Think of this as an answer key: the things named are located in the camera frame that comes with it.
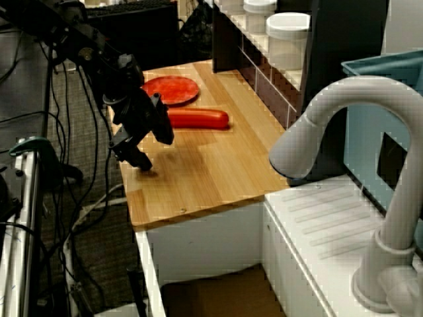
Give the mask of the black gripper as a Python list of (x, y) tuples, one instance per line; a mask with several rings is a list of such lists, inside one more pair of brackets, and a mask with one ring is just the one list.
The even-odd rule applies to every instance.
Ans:
[[(109, 148), (120, 162), (149, 171), (152, 163), (138, 149), (138, 144), (151, 130), (160, 143), (171, 145), (174, 133), (169, 119), (168, 107), (156, 92), (151, 98), (141, 89), (144, 76), (132, 54), (102, 58), (102, 97), (114, 111), (113, 123), (125, 130), (118, 130), (112, 137)], [(149, 116), (153, 111), (153, 124)]]

